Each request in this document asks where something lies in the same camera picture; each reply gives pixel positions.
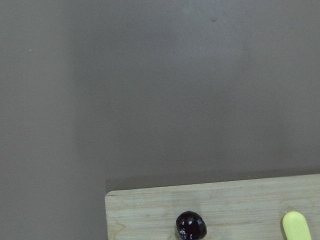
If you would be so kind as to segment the dark red cherry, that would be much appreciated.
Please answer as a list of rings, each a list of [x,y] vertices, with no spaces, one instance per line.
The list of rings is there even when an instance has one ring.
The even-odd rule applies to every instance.
[[[203,218],[194,211],[185,211],[176,219],[176,228],[182,240],[201,240],[207,235]]]

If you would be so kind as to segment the bamboo cutting board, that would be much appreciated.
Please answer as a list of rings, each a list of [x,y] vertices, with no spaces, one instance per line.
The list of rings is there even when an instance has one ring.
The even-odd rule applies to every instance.
[[[115,190],[105,196],[110,240],[177,240],[176,220],[198,213],[208,240],[283,240],[284,215],[304,215],[320,237],[318,174]]]

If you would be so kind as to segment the yellow plastic knife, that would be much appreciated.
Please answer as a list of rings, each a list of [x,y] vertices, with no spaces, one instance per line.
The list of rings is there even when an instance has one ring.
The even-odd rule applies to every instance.
[[[287,240],[312,240],[307,220],[300,212],[286,213],[282,219],[282,227]]]

